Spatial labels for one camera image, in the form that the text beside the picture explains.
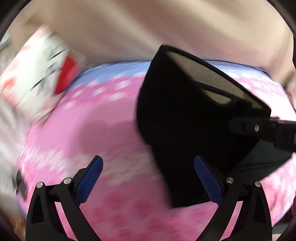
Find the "black pants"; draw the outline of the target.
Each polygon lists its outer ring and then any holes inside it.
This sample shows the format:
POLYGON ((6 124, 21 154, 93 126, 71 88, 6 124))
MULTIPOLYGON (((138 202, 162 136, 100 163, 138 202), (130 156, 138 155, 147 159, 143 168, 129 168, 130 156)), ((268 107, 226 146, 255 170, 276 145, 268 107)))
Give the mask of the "black pants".
POLYGON ((259 181, 293 152, 264 141, 254 127, 271 108, 210 63, 162 45, 137 99, 137 126, 151 147, 172 207, 210 200, 194 168, 201 157, 223 183, 259 181))

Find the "beige curtain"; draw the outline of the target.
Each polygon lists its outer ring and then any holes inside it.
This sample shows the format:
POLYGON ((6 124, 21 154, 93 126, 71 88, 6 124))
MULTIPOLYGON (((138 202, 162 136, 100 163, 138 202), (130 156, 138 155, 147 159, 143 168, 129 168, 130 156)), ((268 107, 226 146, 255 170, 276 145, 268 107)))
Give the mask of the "beige curtain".
POLYGON ((96 63, 151 60, 168 44, 295 80, 292 32, 267 1, 32 1, 9 28, 14 46, 43 24, 96 63))

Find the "pink floral bed sheet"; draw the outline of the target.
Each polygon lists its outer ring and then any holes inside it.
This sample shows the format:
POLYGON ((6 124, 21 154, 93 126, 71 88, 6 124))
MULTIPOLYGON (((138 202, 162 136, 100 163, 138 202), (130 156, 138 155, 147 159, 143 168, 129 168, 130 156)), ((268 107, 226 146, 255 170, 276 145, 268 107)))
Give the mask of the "pink floral bed sheet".
POLYGON ((149 63, 103 65, 83 73, 42 126, 28 132, 18 162, 29 209, 40 181, 72 177, 95 155, 103 172, 87 202, 87 220, 104 240, 194 240, 217 206, 171 208, 164 181, 136 125, 138 91, 149 63))

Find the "white cat face pillow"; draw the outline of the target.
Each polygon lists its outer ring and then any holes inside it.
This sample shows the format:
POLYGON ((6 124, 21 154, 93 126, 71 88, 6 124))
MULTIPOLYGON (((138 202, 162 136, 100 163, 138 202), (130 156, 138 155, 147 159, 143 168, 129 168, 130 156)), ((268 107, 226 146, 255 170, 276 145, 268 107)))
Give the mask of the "white cat face pillow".
POLYGON ((86 64, 82 54, 42 25, 1 75, 1 95, 30 122, 43 122, 86 64))

